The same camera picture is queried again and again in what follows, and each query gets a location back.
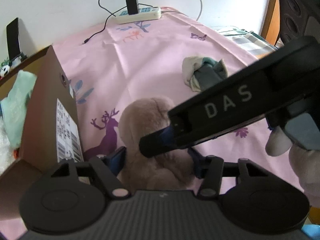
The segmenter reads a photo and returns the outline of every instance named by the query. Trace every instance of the brown stuffed animal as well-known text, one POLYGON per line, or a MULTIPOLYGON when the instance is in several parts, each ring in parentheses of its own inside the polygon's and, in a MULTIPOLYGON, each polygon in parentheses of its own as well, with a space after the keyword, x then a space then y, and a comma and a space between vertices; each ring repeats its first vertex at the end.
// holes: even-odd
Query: brown stuffed animal
POLYGON ((193 161, 186 150, 173 150, 153 158, 144 157, 139 150, 141 137, 169 125, 167 113, 173 107, 168 98, 140 99, 121 115, 119 134, 127 154, 120 180, 132 193, 137 189, 186 189, 195 178, 193 161))

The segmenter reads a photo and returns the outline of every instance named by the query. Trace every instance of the white glove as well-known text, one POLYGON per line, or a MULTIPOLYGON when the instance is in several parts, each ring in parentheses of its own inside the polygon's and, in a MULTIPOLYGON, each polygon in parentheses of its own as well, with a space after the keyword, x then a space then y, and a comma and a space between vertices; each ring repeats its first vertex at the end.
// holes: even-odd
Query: white glove
POLYGON ((267 154, 279 156, 289 149, 290 165, 298 176, 305 195, 311 206, 320 208, 320 151, 308 151, 292 144, 282 129, 276 127, 267 142, 267 154))

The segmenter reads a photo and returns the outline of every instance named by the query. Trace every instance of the barcode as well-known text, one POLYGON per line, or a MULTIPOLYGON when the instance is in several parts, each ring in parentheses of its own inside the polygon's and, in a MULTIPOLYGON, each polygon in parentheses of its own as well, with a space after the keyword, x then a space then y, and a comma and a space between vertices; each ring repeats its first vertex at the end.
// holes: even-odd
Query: barcode
POLYGON ((59 137, 62 139, 63 130, 62 130, 62 127, 60 125, 57 125, 57 133, 59 134, 59 137))
POLYGON ((78 146, 78 141, 77 137, 71 132, 71 142, 72 142, 72 150, 73 150, 73 156, 77 162, 81 161, 81 155, 79 152, 79 146, 78 146))
POLYGON ((66 158, 66 148, 58 141, 59 162, 66 158))
POLYGON ((66 124, 67 124, 68 126, 70 126, 70 116, 69 116, 69 115, 66 117, 66 124))

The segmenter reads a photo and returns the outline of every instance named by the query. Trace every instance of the small figurine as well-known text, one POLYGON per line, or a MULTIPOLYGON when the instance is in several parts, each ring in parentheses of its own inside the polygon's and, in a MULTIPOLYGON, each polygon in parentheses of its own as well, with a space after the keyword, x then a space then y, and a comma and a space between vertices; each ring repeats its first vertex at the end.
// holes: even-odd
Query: small figurine
POLYGON ((3 78, 9 73, 9 71, 10 71, 9 65, 4 65, 0 70, 0 76, 3 78))

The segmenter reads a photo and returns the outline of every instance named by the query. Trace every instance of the bed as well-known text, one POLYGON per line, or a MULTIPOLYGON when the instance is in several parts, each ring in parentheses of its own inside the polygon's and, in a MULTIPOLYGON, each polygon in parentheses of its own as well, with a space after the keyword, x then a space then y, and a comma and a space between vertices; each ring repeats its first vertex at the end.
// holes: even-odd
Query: bed
MULTIPOLYGON (((75 91, 79 130, 84 157, 108 154, 123 145, 118 121, 124 108, 139 98, 167 96, 179 104, 196 93, 182 79, 185 57, 223 59, 229 74, 257 60, 232 39, 178 13, 164 13, 156 21, 117 25, 110 20, 102 33, 86 44, 83 41, 101 30, 86 29, 54 44, 57 57, 75 91)), ((265 120, 210 140, 195 148, 203 155, 216 155, 226 162, 249 158, 265 169, 300 188, 288 153, 270 157, 264 147, 270 131, 265 120)), ((196 191, 199 181, 194 185, 196 191)), ((235 185, 224 179, 221 193, 235 185)), ((4 235, 15 239, 23 232, 21 221, 2 225, 4 235)))

